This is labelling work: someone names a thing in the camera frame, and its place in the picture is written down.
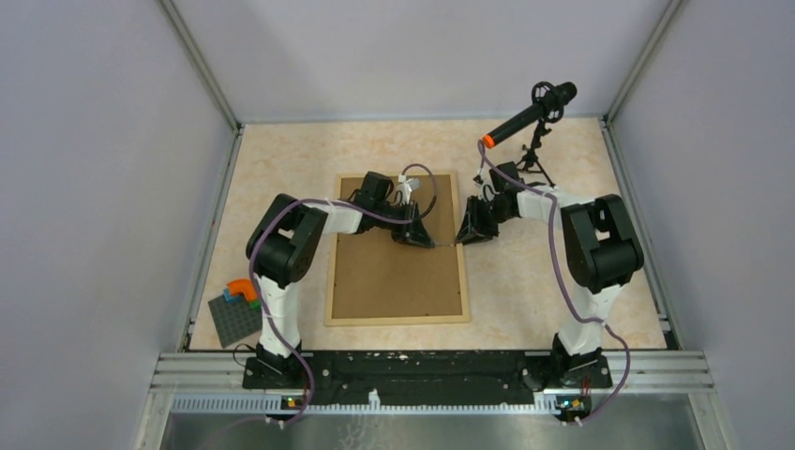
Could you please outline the wooden picture frame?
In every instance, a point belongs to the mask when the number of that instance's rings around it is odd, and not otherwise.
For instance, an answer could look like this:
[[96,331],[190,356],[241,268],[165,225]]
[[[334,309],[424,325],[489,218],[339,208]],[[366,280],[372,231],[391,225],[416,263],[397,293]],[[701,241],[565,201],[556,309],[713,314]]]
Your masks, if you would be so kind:
[[379,228],[332,236],[325,325],[471,321],[463,247],[453,242],[460,217],[458,180],[450,171],[436,180],[437,203],[423,220],[434,248],[398,244]]

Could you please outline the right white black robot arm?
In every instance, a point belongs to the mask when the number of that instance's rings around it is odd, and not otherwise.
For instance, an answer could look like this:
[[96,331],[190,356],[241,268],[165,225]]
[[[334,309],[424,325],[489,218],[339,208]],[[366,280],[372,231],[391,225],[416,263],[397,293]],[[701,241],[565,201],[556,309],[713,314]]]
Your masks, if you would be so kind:
[[622,288],[644,264],[644,255],[623,199],[615,194],[588,198],[543,183],[527,184],[512,163],[473,181],[456,241],[462,245],[498,237],[511,219],[547,224],[547,243],[570,318],[555,334],[549,377],[562,386],[603,375],[603,335]]

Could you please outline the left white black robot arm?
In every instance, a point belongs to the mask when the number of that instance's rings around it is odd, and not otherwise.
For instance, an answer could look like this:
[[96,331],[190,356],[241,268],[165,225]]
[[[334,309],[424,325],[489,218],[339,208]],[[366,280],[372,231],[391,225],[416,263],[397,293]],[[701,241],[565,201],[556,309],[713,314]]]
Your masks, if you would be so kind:
[[373,228],[390,232],[394,242],[418,248],[435,243],[423,220],[434,207],[421,208],[413,193],[421,182],[401,173],[396,180],[367,172],[345,199],[296,199],[279,194],[271,202],[246,247],[249,278],[262,312],[255,361],[278,387],[297,382],[301,345],[297,306],[321,239],[328,234],[357,235]]

